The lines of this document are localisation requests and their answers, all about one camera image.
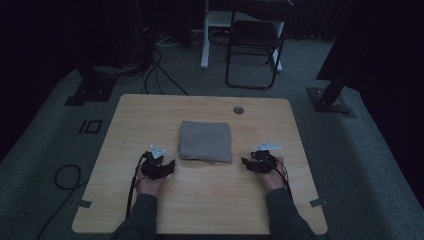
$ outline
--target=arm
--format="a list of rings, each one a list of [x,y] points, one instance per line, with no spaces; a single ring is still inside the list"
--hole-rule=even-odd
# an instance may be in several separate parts
[[[277,169],[284,173],[282,164]],[[314,232],[308,223],[299,215],[290,198],[281,176],[275,171],[261,174],[265,187],[269,191],[266,203],[269,212],[269,228],[273,240],[313,240]]]
[[[139,171],[137,200],[131,214],[113,233],[112,239],[154,240],[156,237],[157,196],[165,178],[150,180]]]
[[[157,198],[137,195],[131,214],[113,233],[112,239],[154,240],[156,237]]]

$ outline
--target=wooden table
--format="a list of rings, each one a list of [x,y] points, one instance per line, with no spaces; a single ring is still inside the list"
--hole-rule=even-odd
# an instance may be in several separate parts
[[[243,114],[235,114],[241,106]],[[209,165],[181,160],[179,128],[183,120],[228,123],[233,163]],[[246,171],[240,157],[269,141],[283,156],[295,205],[316,234],[327,224],[318,198],[290,103],[285,99],[122,96],[93,169],[73,229],[80,233],[113,232],[125,218],[134,168],[150,145],[166,149],[164,163],[176,159],[159,199],[157,232],[162,234],[269,234],[265,189]]]

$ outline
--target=dark curtain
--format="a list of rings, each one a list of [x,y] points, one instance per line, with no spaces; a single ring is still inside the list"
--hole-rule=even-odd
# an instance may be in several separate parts
[[[358,0],[317,77],[360,92],[422,205],[423,14],[422,1]]]

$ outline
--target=gray carpet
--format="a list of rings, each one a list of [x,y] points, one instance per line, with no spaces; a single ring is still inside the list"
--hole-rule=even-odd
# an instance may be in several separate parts
[[[225,48],[212,46],[209,68],[200,69],[202,42],[191,49],[182,45],[158,46],[163,67],[190,95],[286,98],[296,118],[312,175],[321,198],[333,240],[424,239],[424,213],[403,178],[383,137],[364,107],[358,92],[345,88],[343,97],[357,118],[340,114],[316,113],[306,87],[325,87],[315,81],[332,43],[320,40],[286,41],[283,72],[273,88],[234,89],[226,86]],[[237,56],[235,61],[244,62]],[[106,72],[115,69],[100,67]],[[270,68],[258,71],[235,67],[233,79],[270,76]],[[155,71],[148,90],[160,94]],[[161,71],[157,79],[165,94],[183,94]],[[109,102],[87,102],[65,107],[81,81],[76,71],[59,82],[32,124],[0,166],[0,239],[36,239],[43,224],[68,196],[58,189],[54,174],[65,164],[81,168],[81,182],[90,177],[97,154],[120,96],[140,93],[142,78],[122,77]],[[79,133],[84,121],[103,120],[99,133]],[[59,176],[65,186],[74,184],[77,172]],[[77,234],[72,231],[76,201],[84,187],[78,188],[52,220],[41,239],[108,239],[107,234]]]

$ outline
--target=tape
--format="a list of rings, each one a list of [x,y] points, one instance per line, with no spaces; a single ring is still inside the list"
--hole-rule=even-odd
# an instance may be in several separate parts
[[[310,201],[309,203],[311,204],[311,207],[316,207],[316,206],[325,206],[327,205],[328,202],[324,198],[318,198],[318,199]]]
[[[85,200],[78,201],[78,207],[90,209],[92,205],[93,205],[93,202],[90,202],[90,201],[85,201]]]

